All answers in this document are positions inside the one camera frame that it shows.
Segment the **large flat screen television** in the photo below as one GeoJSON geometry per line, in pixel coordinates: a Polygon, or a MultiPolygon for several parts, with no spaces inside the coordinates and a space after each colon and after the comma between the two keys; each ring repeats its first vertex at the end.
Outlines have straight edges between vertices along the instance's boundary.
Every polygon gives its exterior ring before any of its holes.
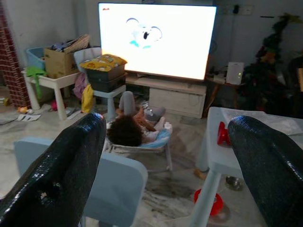
{"type": "Polygon", "coordinates": [[[216,7],[102,2],[98,11],[102,53],[126,70],[205,78],[216,7]]]}

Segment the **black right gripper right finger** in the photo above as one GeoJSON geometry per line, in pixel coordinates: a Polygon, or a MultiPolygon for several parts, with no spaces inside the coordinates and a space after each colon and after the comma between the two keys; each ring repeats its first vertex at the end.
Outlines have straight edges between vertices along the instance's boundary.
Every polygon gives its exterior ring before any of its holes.
{"type": "Polygon", "coordinates": [[[268,227],[303,227],[303,149],[250,116],[228,124],[233,152],[268,227]]]}

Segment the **blue and white bouncer seat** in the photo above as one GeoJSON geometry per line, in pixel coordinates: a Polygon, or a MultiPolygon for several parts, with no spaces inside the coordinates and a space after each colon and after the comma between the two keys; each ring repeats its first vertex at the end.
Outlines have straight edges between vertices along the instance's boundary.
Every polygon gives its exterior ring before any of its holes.
{"type": "Polygon", "coordinates": [[[166,155],[166,167],[161,170],[150,170],[148,169],[148,173],[162,173],[162,172],[168,172],[173,170],[173,163],[171,158],[171,152],[169,148],[169,142],[172,135],[172,126],[169,122],[166,122],[164,126],[168,126],[168,128],[164,128],[161,130],[155,141],[142,144],[138,147],[130,147],[130,146],[123,146],[123,145],[117,145],[113,144],[109,141],[108,138],[105,140],[104,148],[103,150],[112,153],[116,152],[118,154],[148,154],[148,153],[161,153],[164,152],[166,155]]]}

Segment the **brown cardboard box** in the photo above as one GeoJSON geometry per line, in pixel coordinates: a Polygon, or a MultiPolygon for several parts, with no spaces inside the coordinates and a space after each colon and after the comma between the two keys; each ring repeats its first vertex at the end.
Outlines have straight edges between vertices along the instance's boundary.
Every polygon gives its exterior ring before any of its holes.
{"type": "Polygon", "coordinates": [[[84,34],[77,39],[55,43],[51,47],[44,48],[45,69],[48,77],[58,79],[77,73],[73,54],[86,49],[89,46],[90,35],[84,34]]]}

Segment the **yellow bag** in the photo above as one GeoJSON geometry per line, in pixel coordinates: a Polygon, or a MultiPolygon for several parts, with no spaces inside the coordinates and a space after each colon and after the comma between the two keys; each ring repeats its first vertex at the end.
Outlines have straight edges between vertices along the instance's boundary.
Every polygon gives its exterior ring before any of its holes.
{"type": "Polygon", "coordinates": [[[82,92],[82,98],[81,98],[82,113],[89,113],[92,110],[94,105],[93,95],[94,95],[94,91],[91,87],[91,84],[87,84],[87,86],[84,88],[82,92]]]}

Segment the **white printed papers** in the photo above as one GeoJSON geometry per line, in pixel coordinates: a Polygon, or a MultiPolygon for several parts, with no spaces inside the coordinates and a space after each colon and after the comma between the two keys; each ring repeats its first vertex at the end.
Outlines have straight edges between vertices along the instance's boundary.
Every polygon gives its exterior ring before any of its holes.
{"type": "Polygon", "coordinates": [[[20,122],[32,122],[37,121],[41,117],[41,114],[20,114],[16,121],[20,122]]]}

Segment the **yellow printed cushion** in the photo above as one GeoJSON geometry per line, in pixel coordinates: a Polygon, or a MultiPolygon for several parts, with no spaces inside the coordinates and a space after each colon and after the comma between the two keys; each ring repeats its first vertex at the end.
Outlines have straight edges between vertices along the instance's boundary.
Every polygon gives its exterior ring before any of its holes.
{"type": "Polygon", "coordinates": [[[111,54],[104,54],[91,60],[86,60],[80,66],[87,70],[98,70],[102,72],[109,72],[113,68],[123,66],[127,61],[111,54]]]}

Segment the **black stacked boxes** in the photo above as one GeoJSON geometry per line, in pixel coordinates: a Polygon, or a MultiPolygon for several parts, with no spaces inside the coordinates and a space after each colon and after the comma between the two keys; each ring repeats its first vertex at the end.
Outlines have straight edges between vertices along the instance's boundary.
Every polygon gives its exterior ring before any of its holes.
{"type": "Polygon", "coordinates": [[[101,92],[112,92],[125,85],[126,73],[125,66],[120,65],[110,71],[86,70],[88,81],[93,90],[101,92]]]}

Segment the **white box-shaped device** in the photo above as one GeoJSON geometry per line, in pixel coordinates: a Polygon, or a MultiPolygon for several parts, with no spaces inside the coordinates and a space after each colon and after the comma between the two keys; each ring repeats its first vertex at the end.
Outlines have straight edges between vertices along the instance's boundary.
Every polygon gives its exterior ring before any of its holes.
{"type": "Polygon", "coordinates": [[[240,85],[243,71],[243,62],[229,62],[227,67],[226,82],[233,85],[240,85]]]}

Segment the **child with dark curly hair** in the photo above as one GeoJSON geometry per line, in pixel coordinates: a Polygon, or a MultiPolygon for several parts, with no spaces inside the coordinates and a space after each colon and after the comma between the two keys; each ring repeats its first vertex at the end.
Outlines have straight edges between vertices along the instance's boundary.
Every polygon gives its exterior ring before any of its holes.
{"type": "Polygon", "coordinates": [[[138,147],[156,140],[158,133],[168,126],[164,124],[166,109],[148,110],[135,103],[131,91],[125,91],[120,97],[118,116],[109,124],[107,137],[117,145],[138,147]]]}

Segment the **red round plastic toy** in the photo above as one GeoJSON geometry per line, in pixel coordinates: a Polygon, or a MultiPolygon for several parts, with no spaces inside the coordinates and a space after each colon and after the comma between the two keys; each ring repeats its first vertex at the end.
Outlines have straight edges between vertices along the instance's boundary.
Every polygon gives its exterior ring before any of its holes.
{"type": "MultiPolygon", "coordinates": [[[[201,193],[201,189],[198,189],[194,193],[194,204],[196,204],[199,194],[201,193]]],[[[219,214],[223,210],[223,200],[221,196],[217,193],[214,198],[213,206],[210,211],[210,216],[215,216],[219,214]]]]}

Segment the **metal bowl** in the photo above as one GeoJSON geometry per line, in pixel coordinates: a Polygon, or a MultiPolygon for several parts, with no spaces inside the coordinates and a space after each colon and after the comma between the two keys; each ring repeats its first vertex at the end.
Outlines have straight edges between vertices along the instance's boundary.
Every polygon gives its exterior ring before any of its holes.
{"type": "Polygon", "coordinates": [[[225,178],[226,186],[233,191],[243,190],[243,180],[233,176],[227,176],[225,178]]]}

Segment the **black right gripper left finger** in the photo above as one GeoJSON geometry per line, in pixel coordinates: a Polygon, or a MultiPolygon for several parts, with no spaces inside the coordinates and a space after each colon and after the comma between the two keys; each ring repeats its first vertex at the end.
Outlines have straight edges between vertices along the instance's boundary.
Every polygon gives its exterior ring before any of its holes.
{"type": "Polygon", "coordinates": [[[106,126],[101,114],[89,113],[64,129],[0,200],[0,227],[78,227],[106,126]]]}

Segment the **wooden side table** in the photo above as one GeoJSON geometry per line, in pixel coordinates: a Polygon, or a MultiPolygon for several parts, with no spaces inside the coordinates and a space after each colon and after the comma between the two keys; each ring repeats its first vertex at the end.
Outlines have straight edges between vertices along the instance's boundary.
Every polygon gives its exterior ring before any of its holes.
{"type": "Polygon", "coordinates": [[[244,86],[244,84],[239,84],[239,85],[235,85],[235,84],[230,84],[230,83],[219,83],[219,82],[215,82],[213,78],[211,78],[210,76],[206,76],[205,78],[207,81],[214,83],[214,88],[213,91],[211,92],[211,95],[208,99],[208,103],[206,104],[206,107],[204,108],[204,115],[208,115],[208,111],[210,109],[210,107],[212,106],[215,98],[217,97],[217,94],[220,90],[221,87],[232,87],[233,91],[234,91],[234,96],[233,96],[233,106],[234,109],[238,108],[238,103],[237,103],[237,99],[238,99],[238,90],[240,87],[244,86]]]}

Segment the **light blue plastic tub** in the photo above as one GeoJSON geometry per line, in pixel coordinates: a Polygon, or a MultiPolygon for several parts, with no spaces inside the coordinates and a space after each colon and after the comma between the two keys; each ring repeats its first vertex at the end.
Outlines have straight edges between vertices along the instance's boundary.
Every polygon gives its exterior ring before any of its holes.
{"type": "Polygon", "coordinates": [[[26,56],[27,56],[27,66],[34,66],[36,68],[45,70],[43,47],[26,49],[26,56]]]}

